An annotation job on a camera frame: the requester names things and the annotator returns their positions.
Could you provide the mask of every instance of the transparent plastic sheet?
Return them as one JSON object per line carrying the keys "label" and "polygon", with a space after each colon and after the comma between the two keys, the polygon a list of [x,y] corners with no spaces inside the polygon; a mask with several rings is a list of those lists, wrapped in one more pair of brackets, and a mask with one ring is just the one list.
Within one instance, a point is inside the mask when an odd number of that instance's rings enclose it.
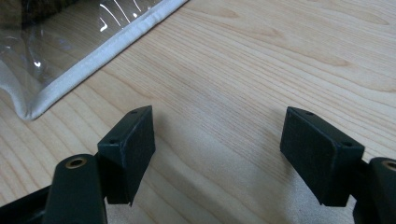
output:
{"label": "transparent plastic sheet", "polygon": [[0,0],[0,87],[35,119],[185,1]]}

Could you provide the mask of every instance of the clear plastic bag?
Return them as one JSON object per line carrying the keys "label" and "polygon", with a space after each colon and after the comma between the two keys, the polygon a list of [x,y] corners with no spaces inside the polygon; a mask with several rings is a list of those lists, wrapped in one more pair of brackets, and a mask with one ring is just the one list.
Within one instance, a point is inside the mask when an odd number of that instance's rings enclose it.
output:
{"label": "clear plastic bag", "polygon": [[7,90],[19,85],[11,90],[21,91],[24,101],[21,105],[26,104],[19,115],[34,119],[39,113],[35,113],[32,104],[41,91],[130,23],[149,14],[160,2],[165,13],[153,16],[151,20],[155,22],[144,21],[147,30],[185,1],[0,1],[0,87]]}

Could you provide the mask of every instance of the clamp jaw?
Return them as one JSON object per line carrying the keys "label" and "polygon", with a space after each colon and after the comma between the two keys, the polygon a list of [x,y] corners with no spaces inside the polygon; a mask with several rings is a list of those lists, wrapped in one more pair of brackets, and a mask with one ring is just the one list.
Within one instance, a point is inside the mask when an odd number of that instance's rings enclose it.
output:
{"label": "clamp jaw", "polygon": [[361,158],[364,146],[319,116],[288,107],[280,151],[320,204],[356,200],[355,223],[396,222],[396,160]]}
{"label": "clamp jaw", "polygon": [[126,114],[98,153],[56,166],[52,185],[0,208],[4,223],[107,223],[107,202],[132,204],[155,151],[151,106]]}

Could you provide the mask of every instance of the black bracket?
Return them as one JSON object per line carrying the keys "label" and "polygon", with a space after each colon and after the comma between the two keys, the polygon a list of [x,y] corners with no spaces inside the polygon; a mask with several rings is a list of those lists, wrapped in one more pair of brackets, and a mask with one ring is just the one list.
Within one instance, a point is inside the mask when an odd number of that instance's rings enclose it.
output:
{"label": "black bracket", "polygon": [[0,223],[107,223],[108,203],[132,204],[155,151],[152,108],[126,114],[95,156],[61,161],[52,185],[0,208]]}
{"label": "black bracket", "polygon": [[356,198],[356,223],[396,223],[396,160],[361,158],[364,146],[312,112],[288,107],[280,150],[320,204]]}

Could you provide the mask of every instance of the wood grain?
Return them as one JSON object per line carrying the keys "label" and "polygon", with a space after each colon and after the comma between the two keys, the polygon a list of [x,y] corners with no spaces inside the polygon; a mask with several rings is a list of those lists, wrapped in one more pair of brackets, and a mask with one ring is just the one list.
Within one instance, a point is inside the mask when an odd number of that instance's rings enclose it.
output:
{"label": "wood grain", "polygon": [[395,62],[393,1],[190,1],[33,122],[1,92],[0,204],[153,105],[157,152],[110,223],[352,223],[279,152],[286,107],[396,158]]}

